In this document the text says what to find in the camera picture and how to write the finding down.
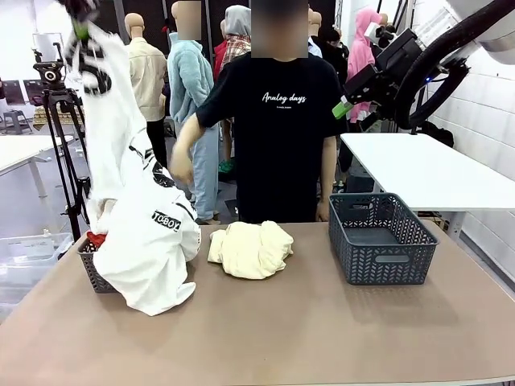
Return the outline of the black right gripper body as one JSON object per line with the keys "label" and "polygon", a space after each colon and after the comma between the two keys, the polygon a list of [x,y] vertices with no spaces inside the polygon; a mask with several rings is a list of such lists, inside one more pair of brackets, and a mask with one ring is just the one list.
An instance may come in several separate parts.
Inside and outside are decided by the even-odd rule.
{"label": "black right gripper body", "polygon": [[381,52],[375,59],[379,76],[374,85],[374,100],[389,101],[395,98],[407,72],[422,54],[422,49],[418,36],[410,28],[397,34],[395,40],[380,49]]}

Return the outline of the cream yellow garment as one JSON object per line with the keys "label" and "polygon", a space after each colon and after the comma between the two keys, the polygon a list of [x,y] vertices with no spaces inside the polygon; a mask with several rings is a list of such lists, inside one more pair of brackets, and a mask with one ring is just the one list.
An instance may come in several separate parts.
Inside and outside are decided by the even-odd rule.
{"label": "cream yellow garment", "polygon": [[230,276],[263,280],[286,268],[294,238],[274,221],[237,221],[210,235],[208,262],[221,265]]}

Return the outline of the white t-shirt with black print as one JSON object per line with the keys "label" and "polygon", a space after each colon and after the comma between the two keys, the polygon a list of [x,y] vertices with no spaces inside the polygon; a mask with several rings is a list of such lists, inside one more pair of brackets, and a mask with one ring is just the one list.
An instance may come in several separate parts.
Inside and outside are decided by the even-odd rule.
{"label": "white t-shirt with black print", "polygon": [[65,59],[84,89],[86,210],[92,232],[106,234],[93,264],[129,307],[161,314],[195,291],[187,263],[200,249],[196,211],[155,157],[121,39],[89,21],[89,39],[73,32]]}

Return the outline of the person's right forearm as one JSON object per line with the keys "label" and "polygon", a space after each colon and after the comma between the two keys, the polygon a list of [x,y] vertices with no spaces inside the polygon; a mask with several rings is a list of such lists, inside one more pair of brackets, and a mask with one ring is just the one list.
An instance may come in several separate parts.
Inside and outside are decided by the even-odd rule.
{"label": "person's right forearm", "polygon": [[179,148],[189,152],[191,147],[202,137],[204,131],[205,128],[200,125],[197,115],[192,114],[184,123],[173,149]]}

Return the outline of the person's left forearm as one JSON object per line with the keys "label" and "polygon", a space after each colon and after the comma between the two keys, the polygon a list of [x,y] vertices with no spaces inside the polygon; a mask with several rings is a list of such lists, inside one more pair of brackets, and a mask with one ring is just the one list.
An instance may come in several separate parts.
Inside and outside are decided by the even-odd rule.
{"label": "person's left forearm", "polygon": [[323,141],[322,164],[320,173],[321,199],[329,200],[337,166],[337,140],[335,137],[325,138]]}

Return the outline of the person's right hand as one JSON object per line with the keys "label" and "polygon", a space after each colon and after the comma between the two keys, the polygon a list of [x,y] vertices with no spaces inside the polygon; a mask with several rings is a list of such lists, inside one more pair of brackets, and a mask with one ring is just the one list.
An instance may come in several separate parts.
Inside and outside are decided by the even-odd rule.
{"label": "person's right hand", "polygon": [[188,150],[174,148],[171,153],[168,170],[175,179],[178,179],[182,183],[192,183],[193,166],[188,155]]}

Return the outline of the mannequin in pink hoodie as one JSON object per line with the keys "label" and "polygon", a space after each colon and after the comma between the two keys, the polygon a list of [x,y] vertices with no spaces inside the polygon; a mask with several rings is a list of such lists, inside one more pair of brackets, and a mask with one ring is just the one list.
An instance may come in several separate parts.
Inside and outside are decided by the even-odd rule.
{"label": "mannequin in pink hoodie", "polygon": [[365,32],[371,23],[381,24],[382,16],[373,9],[363,9],[356,14],[356,33],[348,57],[348,79],[360,70],[375,63],[370,41]]}

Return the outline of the white side table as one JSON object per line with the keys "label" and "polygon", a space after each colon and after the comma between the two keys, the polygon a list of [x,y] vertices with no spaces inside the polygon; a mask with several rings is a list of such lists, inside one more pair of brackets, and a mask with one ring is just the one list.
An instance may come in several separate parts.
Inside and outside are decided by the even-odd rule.
{"label": "white side table", "polygon": [[344,144],[374,180],[412,211],[449,215],[457,240],[469,212],[515,214],[515,182],[425,134],[345,133]]}

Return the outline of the black garment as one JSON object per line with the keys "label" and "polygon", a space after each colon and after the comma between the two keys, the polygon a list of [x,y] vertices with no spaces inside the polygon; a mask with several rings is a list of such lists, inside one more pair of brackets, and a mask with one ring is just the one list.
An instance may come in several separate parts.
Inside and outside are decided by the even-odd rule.
{"label": "black garment", "polygon": [[453,133],[447,129],[437,127],[434,123],[430,121],[424,121],[420,125],[420,128],[417,130],[417,133],[430,136],[433,139],[442,142],[444,145],[449,146],[451,148],[454,147],[455,141]]}

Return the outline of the mannequin in cream jacket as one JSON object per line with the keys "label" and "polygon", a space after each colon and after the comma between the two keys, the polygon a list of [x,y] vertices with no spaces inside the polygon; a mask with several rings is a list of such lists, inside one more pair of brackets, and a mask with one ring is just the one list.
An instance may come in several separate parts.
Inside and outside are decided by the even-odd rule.
{"label": "mannequin in cream jacket", "polygon": [[130,43],[126,51],[130,61],[130,79],[140,112],[146,120],[146,131],[157,161],[167,168],[167,148],[164,134],[165,105],[162,91],[167,59],[143,38],[145,23],[137,13],[125,16]]}

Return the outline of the table with patterned cloth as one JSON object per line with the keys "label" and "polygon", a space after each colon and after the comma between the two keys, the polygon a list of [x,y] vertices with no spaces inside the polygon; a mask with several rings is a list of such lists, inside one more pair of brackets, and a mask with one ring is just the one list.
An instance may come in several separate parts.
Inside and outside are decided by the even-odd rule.
{"label": "table with patterned cloth", "polygon": [[[62,126],[65,125],[75,125],[75,122],[72,118],[71,114],[71,107],[70,106],[64,106],[61,108],[59,105],[56,106],[57,108],[57,115],[59,118],[59,122]],[[82,120],[82,117],[80,115],[79,109],[77,106],[74,107],[75,116],[76,116],[76,123],[79,127],[84,126],[84,121]],[[48,124],[46,109],[43,106],[37,106],[35,107],[34,116],[32,118],[32,125],[36,130],[41,130],[45,125]]]}

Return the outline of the mannequin in light blue fleece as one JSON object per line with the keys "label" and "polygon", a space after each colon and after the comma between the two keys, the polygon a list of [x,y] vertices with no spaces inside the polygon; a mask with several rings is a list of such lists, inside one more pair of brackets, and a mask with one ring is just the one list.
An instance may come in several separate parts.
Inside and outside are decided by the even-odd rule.
{"label": "mannequin in light blue fleece", "polygon": [[[201,35],[200,0],[178,0],[171,6],[176,32],[170,33],[171,51],[167,71],[171,87],[170,114],[175,132],[180,133],[188,118],[207,99],[214,86],[212,68],[198,42]],[[218,194],[219,129],[207,128],[188,150],[192,160],[192,182],[188,189],[195,197],[198,222],[216,224]]]}

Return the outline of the white desk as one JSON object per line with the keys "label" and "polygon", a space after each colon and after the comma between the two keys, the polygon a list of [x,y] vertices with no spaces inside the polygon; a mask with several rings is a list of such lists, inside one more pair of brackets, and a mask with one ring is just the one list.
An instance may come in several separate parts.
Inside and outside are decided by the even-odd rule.
{"label": "white desk", "polygon": [[39,155],[53,148],[52,137],[49,135],[0,136],[0,176],[28,165],[39,197],[46,198],[47,192],[37,163],[48,162]]}

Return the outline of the mannequin in grey hood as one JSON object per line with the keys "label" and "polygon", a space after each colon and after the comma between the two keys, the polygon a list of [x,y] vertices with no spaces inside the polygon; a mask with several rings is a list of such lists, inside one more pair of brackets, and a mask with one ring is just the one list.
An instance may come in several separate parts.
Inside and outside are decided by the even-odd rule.
{"label": "mannequin in grey hood", "polygon": [[220,22],[220,30],[224,41],[214,49],[215,82],[226,64],[251,50],[251,9],[242,5],[229,6]]}

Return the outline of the clear plastic storage bin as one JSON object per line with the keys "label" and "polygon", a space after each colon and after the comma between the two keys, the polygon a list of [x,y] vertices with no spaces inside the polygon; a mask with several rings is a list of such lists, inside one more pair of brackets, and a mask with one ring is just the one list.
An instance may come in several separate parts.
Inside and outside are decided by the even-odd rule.
{"label": "clear plastic storage bin", "polygon": [[32,287],[73,243],[69,232],[0,238],[0,287]]}

